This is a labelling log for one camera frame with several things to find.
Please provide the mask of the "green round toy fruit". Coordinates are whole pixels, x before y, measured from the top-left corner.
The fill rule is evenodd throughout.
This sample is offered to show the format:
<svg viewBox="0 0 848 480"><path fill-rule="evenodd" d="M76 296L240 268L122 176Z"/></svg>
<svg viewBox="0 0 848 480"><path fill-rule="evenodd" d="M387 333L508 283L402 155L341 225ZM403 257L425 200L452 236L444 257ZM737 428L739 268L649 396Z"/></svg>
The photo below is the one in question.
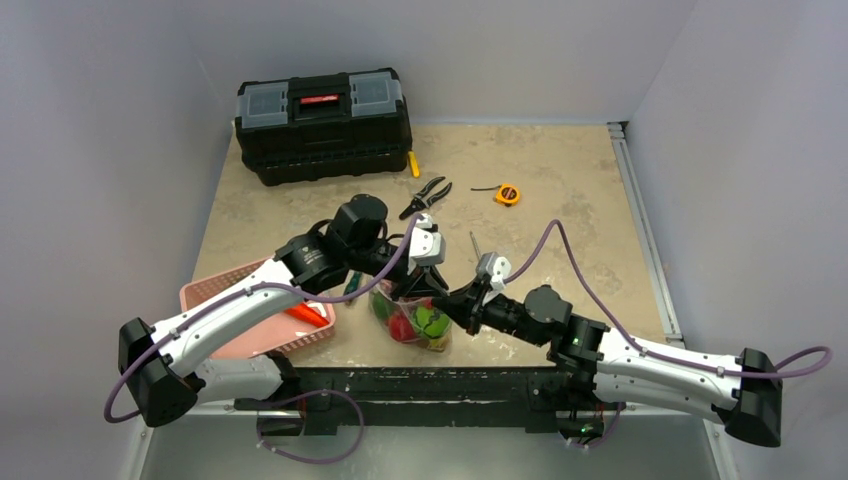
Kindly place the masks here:
<svg viewBox="0 0 848 480"><path fill-rule="evenodd" d="M419 306L412 314L411 324L420 336L439 339L449 332L451 319L441 310Z"/></svg>

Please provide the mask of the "clear zip top bag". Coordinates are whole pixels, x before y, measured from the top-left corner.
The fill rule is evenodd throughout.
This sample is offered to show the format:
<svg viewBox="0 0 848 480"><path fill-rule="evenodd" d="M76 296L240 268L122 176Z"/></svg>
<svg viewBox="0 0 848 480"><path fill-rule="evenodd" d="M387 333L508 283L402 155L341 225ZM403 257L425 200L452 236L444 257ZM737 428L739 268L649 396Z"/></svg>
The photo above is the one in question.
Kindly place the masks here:
<svg viewBox="0 0 848 480"><path fill-rule="evenodd" d="M434 352L451 342L452 320L432 303L431 297L392 300L394 284L382 280L369 292L369 307L390 338Z"/></svg>

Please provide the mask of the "red toy apple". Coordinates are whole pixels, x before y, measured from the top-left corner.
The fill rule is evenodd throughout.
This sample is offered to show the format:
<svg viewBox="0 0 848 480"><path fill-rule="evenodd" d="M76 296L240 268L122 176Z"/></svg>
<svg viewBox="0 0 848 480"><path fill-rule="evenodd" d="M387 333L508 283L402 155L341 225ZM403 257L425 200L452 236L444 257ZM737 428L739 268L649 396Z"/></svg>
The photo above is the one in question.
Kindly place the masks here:
<svg viewBox="0 0 848 480"><path fill-rule="evenodd" d="M390 337L400 343L413 342L418 339L418 334L402 312L391 315L387 321Z"/></svg>

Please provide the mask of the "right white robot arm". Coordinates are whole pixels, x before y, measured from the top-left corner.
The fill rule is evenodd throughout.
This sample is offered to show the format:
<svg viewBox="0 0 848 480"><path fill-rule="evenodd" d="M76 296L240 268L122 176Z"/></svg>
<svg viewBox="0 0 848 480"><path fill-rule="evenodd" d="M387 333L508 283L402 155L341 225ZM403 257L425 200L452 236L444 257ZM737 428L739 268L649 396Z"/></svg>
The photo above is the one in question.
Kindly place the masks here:
<svg viewBox="0 0 848 480"><path fill-rule="evenodd" d="M549 285L517 301L472 282L432 303L470 334L487 326L547 347L547 359L569 373L561 392L573 406L596 398L649 404L720 424L748 444L781 444L783 383L759 350L716 355L627 340L621 330L574 313Z"/></svg>

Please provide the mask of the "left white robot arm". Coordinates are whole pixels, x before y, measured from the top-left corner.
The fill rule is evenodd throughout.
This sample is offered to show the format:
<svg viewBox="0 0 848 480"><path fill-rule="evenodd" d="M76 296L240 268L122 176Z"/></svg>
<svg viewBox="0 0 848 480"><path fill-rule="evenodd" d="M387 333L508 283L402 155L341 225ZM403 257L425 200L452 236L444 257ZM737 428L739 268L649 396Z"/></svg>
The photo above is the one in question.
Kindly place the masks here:
<svg viewBox="0 0 848 480"><path fill-rule="evenodd" d="M119 329L121 374L104 406L112 424L141 417L167 425L195 405L231 398L266 401L284 409L298 382L281 356L217 362L212 354L255 325L305 301L344 303L389 280L399 297L439 297L447 284L437 272L446 241L428 214L410 217L401 241L384 231L387 206L358 194L335 216L291 238L235 285L200 305L149 325L134 318Z"/></svg>

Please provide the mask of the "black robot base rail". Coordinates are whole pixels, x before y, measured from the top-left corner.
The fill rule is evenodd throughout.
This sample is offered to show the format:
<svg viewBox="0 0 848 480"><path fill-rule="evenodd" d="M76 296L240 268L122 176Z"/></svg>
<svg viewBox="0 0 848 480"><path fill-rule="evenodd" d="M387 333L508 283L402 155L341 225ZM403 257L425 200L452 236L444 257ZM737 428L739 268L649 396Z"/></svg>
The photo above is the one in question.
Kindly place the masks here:
<svg viewBox="0 0 848 480"><path fill-rule="evenodd" d="M269 435L333 435L341 426L521 428L598 438L601 401L587 383L554 367L301 367L269 399L234 406L299 414L291 427Z"/></svg>

